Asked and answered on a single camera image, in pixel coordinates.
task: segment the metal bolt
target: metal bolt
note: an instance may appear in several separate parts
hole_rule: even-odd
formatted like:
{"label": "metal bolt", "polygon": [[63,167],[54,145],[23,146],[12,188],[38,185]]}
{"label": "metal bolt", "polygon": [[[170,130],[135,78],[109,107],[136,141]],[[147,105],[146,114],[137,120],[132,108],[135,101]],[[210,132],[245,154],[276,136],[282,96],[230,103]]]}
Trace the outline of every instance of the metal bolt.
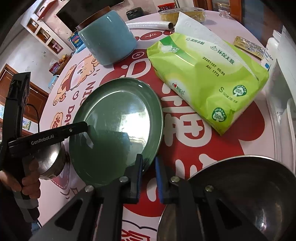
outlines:
{"label": "metal bolt", "polygon": [[122,176],[122,177],[119,178],[119,181],[120,181],[121,183],[126,183],[126,182],[128,181],[128,177],[126,177],[126,176]]}
{"label": "metal bolt", "polygon": [[173,176],[173,177],[170,178],[170,180],[171,180],[172,182],[174,182],[174,183],[177,183],[178,181],[180,181],[180,178],[177,177],[177,176]]}
{"label": "metal bolt", "polygon": [[207,192],[212,192],[212,191],[214,191],[214,187],[213,187],[212,185],[207,185],[207,186],[205,187],[205,190],[206,190]]}
{"label": "metal bolt", "polygon": [[88,186],[86,186],[86,187],[84,188],[84,190],[85,190],[86,192],[92,192],[92,191],[94,190],[94,187],[93,187],[92,185],[88,185]]}

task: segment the pink tablecloth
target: pink tablecloth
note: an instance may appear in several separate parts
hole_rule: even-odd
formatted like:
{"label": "pink tablecloth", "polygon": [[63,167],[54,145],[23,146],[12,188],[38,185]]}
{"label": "pink tablecloth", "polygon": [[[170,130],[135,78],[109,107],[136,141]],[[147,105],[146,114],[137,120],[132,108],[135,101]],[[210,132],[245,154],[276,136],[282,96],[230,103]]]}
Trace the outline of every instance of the pink tablecloth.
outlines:
{"label": "pink tablecloth", "polygon": [[[151,14],[133,21],[159,19],[159,14]],[[242,36],[261,45],[240,23],[221,18],[217,12],[207,11],[204,25],[230,43],[236,36]],[[148,83],[161,100],[165,126],[159,153],[165,163],[176,171],[176,175],[188,178],[211,163],[243,154],[274,158],[273,131],[263,92],[221,137],[155,75],[146,49],[171,32],[143,29],[132,32],[138,40],[137,49],[112,67],[105,68],[98,64],[88,49],[71,58],[49,95],[40,121],[41,130],[72,123],[81,103],[103,83],[119,77],[133,77]],[[40,222],[47,222],[84,186],[72,165],[66,165],[61,175],[53,181],[42,180]],[[160,204],[157,196],[152,165],[143,177],[139,204],[124,207],[123,240],[130,237],[135,240],[156,240],[163,209],[164,205]]]}

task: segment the human hand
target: human hand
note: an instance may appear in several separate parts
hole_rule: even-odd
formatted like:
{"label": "human hand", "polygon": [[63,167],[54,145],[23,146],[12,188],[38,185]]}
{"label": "human hand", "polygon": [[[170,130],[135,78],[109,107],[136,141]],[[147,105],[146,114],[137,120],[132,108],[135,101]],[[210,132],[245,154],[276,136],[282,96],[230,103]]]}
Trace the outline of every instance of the human hand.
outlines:
{"label": "human hand", "polygon": [[29,165],[30,175],[22,179],[21,187],[19,182],[7,171],[0,171],[0,181],[4,186],[11,188],[13,191],[22,191],[24,195],[29,195],[30,198],[36,199],[40,197],[40,181],[38,172],[39,164],[36,160],[32,161]]}

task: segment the glass cup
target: glass cup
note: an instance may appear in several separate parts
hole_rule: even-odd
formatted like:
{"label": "glass cup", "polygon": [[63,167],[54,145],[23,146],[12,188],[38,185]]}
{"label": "glass cup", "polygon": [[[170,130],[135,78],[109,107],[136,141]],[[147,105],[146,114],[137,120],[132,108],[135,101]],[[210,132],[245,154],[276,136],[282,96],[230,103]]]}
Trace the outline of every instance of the glass cup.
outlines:
{"label": "glass cup", "polygon": [[230,6],[225,3],[217,3],[219,16],[223,18],[229,18],[230,15]]}

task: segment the white tube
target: white tube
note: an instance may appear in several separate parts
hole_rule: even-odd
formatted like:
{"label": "white tube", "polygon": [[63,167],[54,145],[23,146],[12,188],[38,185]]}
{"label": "white tube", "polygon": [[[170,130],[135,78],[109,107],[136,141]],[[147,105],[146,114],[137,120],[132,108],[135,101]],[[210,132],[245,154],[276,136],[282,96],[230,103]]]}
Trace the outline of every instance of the white tube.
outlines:
{"label": "white tube", "polygon": [[161,29],[161,30],[173,30],[174,25],[172,22],[157,21],[157,22],[138,22],[127,23],[129,29],[144,28],[144,29]]}

